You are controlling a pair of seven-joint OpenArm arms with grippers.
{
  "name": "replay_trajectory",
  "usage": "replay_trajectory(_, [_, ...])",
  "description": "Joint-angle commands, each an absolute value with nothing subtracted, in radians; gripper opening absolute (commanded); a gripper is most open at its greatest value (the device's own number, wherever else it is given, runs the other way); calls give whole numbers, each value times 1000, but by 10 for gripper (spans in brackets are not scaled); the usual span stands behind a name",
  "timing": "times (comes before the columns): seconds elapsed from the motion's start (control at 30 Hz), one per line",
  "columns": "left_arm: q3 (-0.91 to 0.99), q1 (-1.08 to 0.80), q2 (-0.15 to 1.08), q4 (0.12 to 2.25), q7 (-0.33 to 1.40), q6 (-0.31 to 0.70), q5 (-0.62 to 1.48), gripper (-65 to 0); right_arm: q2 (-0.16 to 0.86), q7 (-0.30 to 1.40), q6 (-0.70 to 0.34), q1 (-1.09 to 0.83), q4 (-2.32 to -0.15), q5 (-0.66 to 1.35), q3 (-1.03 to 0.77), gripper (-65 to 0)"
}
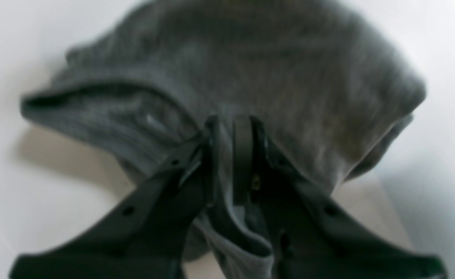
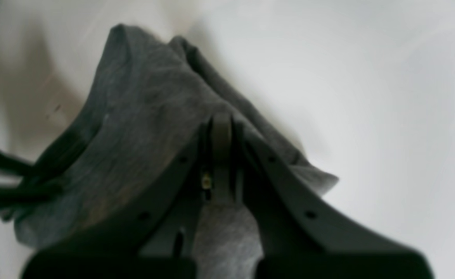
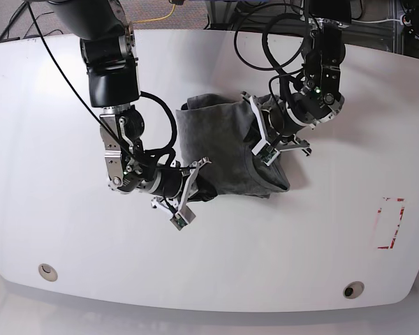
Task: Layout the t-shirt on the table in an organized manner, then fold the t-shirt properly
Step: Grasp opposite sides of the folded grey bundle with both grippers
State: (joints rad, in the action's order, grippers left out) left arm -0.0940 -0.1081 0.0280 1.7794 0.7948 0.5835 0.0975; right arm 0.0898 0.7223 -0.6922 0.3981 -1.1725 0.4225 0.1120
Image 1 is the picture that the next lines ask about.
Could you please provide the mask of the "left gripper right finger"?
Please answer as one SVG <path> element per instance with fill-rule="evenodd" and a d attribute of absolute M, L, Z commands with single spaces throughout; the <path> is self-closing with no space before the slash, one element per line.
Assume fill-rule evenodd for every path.
<path fill-rule="evenodd" d="M 407 252 L 375 235 L 294 168 L 263 124 L 233 124 L 235 205 L 270 242 L 275 279 L 445 279 L 435 256 Z"/>

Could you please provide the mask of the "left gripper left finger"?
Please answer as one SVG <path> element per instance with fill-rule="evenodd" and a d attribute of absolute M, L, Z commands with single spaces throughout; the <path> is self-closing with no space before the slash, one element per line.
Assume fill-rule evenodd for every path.
<path fill-rule="evenodd" d="M 15 260 L 11 279 L 184 279 L 192 222 L 214 204 L 217 117 L 158 171 L 75 239 Z"/>

